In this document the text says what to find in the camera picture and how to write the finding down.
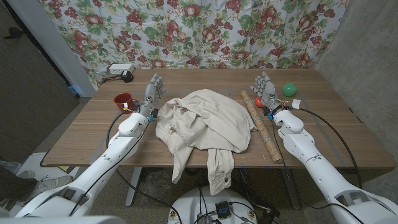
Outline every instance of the floral fabric backdrop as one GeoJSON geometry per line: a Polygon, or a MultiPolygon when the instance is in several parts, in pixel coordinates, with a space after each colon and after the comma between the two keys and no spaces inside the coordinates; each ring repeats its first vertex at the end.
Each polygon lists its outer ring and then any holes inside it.
{"type": "Polygon", "coordinates": [[[39,0],[96,88],[136,68],[310,68],[349,0],[39,0]]]}

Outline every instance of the crumpled shirt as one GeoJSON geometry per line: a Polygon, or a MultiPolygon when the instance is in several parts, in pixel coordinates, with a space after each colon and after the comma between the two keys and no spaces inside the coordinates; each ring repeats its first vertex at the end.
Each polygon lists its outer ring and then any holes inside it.
{"type": "Polygon", "coordinates": [[[211,90],[198,90],[168,101],[159,110],[156,136],[174,155],[172,182],[181,178],[194,147],[208,151],[210,194],[231,186],[232,152],[248,148],[255,127],[247,109],[211,90]]]}

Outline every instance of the white box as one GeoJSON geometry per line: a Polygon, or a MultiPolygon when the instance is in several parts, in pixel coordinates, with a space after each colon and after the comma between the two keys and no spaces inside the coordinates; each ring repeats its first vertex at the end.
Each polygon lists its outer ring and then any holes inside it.
{"type": "Polygon", "coordinates": [[[132,66],[132,64],[113,64],[109,70],[112,75],[120,75],[123,71],[130,71],[132,73],[134,71],[134,66],[132,66]]]}

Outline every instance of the wooden table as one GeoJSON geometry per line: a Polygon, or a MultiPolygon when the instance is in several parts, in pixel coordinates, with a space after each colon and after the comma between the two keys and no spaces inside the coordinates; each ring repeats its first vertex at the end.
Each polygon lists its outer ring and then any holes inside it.
{"type": "MultiPolygon", "coordinates": [[[[142,101],[144,88],[155,72],[163,77],[165,95],[158,107],[172,98],[183,98],[195,90],[204,88],[226,95],[244,105],[240,92],[246,90],[252,100],[255,94],[249,89],[254,79],[261,75],[261,69],[227,70],[135,70],[134,81],[123,83],[113,81],[99,88],[94,97],[76,117],[56,145],[44,159],[50,166],[88,166],[105,150],[104,136],[110,123],[118,113],[113,98],[123,92],[131,92],[133,98],[142,101]]],[[[392,156],[382,147],[364,124],[352,113],[344,101],[330,87],[316,70],[311,69],[267,69],[281,100],[289,100],[282,94],[286,83],[294,83],[298,92],[294,98],[302,100],[301,107],[311,110],[329,121],[342,135],[350,147],[358,167],[389,169],[395,166],[392,156]]],[[[353,168],[344,145],[336,134],[322,121],[299,110],[293,114],[303,120],[305,129],[315,138],[320,152],[337,168],[353,168]]],[[[111,136],[117,131],[118,124],[127,118],[123,115],[113,128],[111,136]]],[[[272,135],[272,124],[264,116],[266,128],[272,135]]],[[[139,143],[135,155],[123,162],[123,165],[135,167],[172,167],[173,156],[166,145],[155,135],[156,122],[152,122],[139,143]]],[[[291,156],[278,137],[286,166],[300,168],[303,165],[291,156]]],[[[187,167],[206,167],[206,151],[193,150],[187,167]]],[[[253,132],[248,149],[233,154],[235,167],[282,167],[274,164],[260,139],[253,132]]]]}

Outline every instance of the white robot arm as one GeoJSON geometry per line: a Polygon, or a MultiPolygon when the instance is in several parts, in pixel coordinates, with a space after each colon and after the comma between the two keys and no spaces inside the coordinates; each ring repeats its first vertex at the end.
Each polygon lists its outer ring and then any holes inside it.
{"type": "Polygon", "coordinates": [[[133,113],[119,125],[119,131],[109,142],[107,150],[75,181],[46,191],[31,200],[17,215],[19,217],[80,217],[89,214],[93,202],[120,163],[138,149],[138,141],[153,119],[152,112],[163,95],[162,77],[157,74],[146,88],[138,113],[133,113]]]}
{"type": "Polygon", "coordinates": [[[305,166],[328,203],[345,207],[360,220],[339,206],[331,206],[339,224],[398,223],[398,205],[353,186],[320,153],[302,120],[281,107],[267,73],[256,78],[256,85],[257,88],[251,88],[269,108],[275,124],[280,126],[278,135],[284,140],[286,150],[305,166]]]}

